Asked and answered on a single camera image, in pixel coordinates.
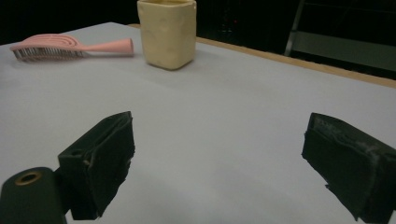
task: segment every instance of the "pink handle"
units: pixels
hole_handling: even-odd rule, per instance
[[[81,49],[84,51],[134,53],[134,43],[132,39],[126,38],[104,44],[84,46]]]

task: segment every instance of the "wooden table edge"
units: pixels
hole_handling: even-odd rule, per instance
[[[129,26],[134,27],[134,28],[140,28],[140,24],[129,24]],[[202,37],[196,37],[196,41],[198,43],[207,44],[207,45],[211,45],[211,46],[218,47],[218,48],[230,49],[230,50],[238,51],[241,53],[246,53],[249,55],[254,55],[257,57],[269,59],[269,60],[280,62],[280,63],[287,63],[287,64],[291,64],[291,65],[295,65],[295,66],[299,66],[299,67],[303,67],[303,68],[307,68],[307,69],[316,70],[316,71],[323,72],[323,73],[337,75],[340,77],[348,77],[348,78],[356,79],[359,81],[374,83],[377,85],[391,87],[391,88],[396,89],[396,80],[392,80],[389,78],[375,77],[375,76],[371,76],[371,75],[367,75],[367,74],[363,74],[363,73],[348,71],[346,69],[329,66],[326,64],[311,63],[311,62],[307,62],[307,61],[303,61],[303,60],[299,60],[299,59],[286,57],[286,56],[279,55],[279,54],[264,52],[264,51],[260,51],[260,50],[256,50],[256,49],[248,49],[245,47],[227,44],[227,43],[210,40],[210,39],[206,39],[206,38],[202,38]]]

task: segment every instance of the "beige cup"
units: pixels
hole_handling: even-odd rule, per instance
[[[143,53],[146,61],[178,69],[195,55],[196,2],[193,0],[139,0]]]

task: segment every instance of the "white tabletop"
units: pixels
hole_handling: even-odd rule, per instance
[[[396,89],[204,44],[165,71],[145,63],[138,29],[69,34],[86,45],[131,37],[135,56],[20,63],[0,47],[0,183],[56,169],[107,116],[134,117],[136,153],[118,195],[102,218],[69,223],[356,223],[301,157],[310,114],[396,147]]]

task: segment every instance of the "hairbrush bristles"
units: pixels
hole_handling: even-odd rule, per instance
[[[74,60],[84,57],[85,51],[134,54],[134,45],[130,38],[84,46],[71,35],[34,35],[10,49],[18,60],[24,62]]]

